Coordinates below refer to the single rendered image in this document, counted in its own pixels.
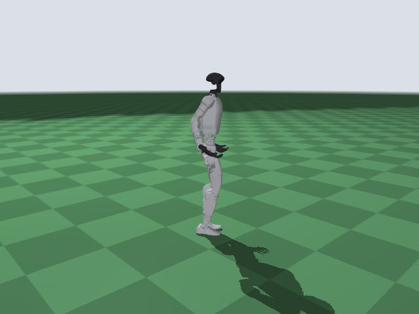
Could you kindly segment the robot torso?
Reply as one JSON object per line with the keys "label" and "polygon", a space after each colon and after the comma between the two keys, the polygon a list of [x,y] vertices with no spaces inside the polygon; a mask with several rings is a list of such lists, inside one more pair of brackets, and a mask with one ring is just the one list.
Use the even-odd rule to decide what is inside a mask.
{"label": "robot torso", "polygon": [[[219,129],[221,125],[221,117],[223,113],[223,105],[220,98],[216,97],[215,94],[210,94],[210,97],[214,98],[215,103],[213,106],[207,110],[205,115],[202,117],[202,133],[207,133],[208,136],[204,138],[204,146],[207,147],[207,150],[211,152],[216,152],[215,138],[212,134],[219,134]],[[210,136],[210,137],[209,137]],[[204,157],[205,153],[202,153]]]}

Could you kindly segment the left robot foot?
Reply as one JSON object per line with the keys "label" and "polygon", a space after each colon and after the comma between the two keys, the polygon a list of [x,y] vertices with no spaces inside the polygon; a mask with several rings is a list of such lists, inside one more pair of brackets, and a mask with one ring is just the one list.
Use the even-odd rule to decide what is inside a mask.
{"label": "left robot foot", "polygon": [[[199,224],[199,226],[202,226],[202,223]],[[213,229],[220,229],[221,228],[221,225],[212,224],[210,222],[209,222],[208,226],[213,228]]]}

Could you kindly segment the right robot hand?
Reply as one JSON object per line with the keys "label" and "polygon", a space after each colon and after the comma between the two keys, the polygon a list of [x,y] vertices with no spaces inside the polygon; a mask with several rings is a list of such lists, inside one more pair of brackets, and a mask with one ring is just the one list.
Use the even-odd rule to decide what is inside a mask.
{"label": "right robot hand", "polygon": [[205,147],[205,146],[203,146],[203,145],[199,145],[198,146],[198,148],[200,149],[200,150],[202,150],[202,153],[206,153],[208,156],[212,156],[212,157],[215,157],[215,158],[220,158],[220,157],[222,157],[223,156],[223,154],[220,154],[219,156],[217,156],[216,154],[216,152],[215,153],[213,153],[213,152],[210,152],[209,150],[207,150],[207,147]]}

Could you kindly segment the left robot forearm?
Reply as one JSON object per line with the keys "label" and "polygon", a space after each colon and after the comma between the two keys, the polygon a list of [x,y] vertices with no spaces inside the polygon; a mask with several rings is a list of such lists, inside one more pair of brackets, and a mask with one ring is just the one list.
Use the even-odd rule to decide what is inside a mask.
{"label": "left robot forearm", "polygon": [[[201,127],[201,129],[200,129],[201,131],[202,131],[202,127]],[[203,133],[203,136],[204,136],[204,138],[206,138],[207,136],[208,136],[208,134],[207,133]],[[209,136],[210,137],[210,136]]]}

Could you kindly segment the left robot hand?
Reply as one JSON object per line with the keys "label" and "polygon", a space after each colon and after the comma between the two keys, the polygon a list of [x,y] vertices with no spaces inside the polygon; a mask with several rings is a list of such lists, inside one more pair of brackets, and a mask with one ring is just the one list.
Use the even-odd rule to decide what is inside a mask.
{"label": "left robot hand", "polygon": [[224,151],[226,151],[228,149],[228,147],[227,148],[223,148],[226,145],[218,145],[218,144],[215,144],[215,145],[216,145],[216,151],[217,152],[220,152],[220,153],[222,153],[222,152],[224,152]]}

